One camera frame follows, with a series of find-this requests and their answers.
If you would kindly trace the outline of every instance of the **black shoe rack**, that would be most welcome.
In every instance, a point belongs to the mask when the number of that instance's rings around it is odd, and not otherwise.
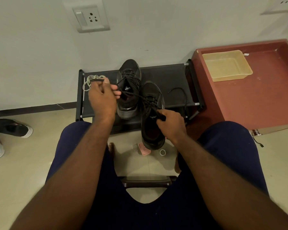
[[[184,117],[186,124],[205,109],[203,95],[193,62],[190,59],[185,64],[162,65],[140,69],[142,73],[141,84],[146,81],[153,81],[162,92],[165,108],[179,112]],[[83,118],[87,117],[92,117],[94,120],[95,114],[88,100],[88,92],[82,89],[87,77],[90,75],[104,75],[109,78],[111,84],[116,84],[117,72],[117,70],[112,70],[85,73],[83,70],[79,70],[76,121],[83,121]],[[141,130],[140,115],[129,120],[123,120],[116,114],[111,134],[138,130]]]

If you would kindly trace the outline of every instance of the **tiled floor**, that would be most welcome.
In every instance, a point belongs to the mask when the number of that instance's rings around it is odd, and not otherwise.
[[[75,119],[75,109],[12,116],[31,125],[34,132],[27,139],[0,135],[5,154],[0,158],[0,230],[8,229],[19,211],[42,187],[54,157],[61,131]],[[256,138],[260,160],[272,199],[288,213],[288,129]],[[148,156],[138,152],[140,132],[113,135],[117,153],[115,169],[119,176],[176,175],[176,150],[170,142],[164,149]],[[164,189],[133,188],[128,192],[136,200],[147,203],[159,197]]]

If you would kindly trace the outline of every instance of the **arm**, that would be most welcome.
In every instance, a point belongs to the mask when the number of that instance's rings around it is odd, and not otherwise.
[[[79,229],[94,200],[101,163],[115,119],[116,85],[93,82],[89,99],[95,123],[61,168],[19,214],[11,229]]]
[[[205,204],[224,229],[288,229],[288,215],[267,195],[244,180],[187,136],[179,113],[160,110],[162,133],[181,153]]]

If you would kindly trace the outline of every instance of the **pink object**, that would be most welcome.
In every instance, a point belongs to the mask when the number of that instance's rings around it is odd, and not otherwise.
[[[142,153],[143,156],[146,156],[146,155],[148,155],[148,154],[151,153],[151,150],[149,150],[148,148],[146,148],[143,143],[139,143],[138,146],[139,146],[139,148],[140,148],[141,153]]]

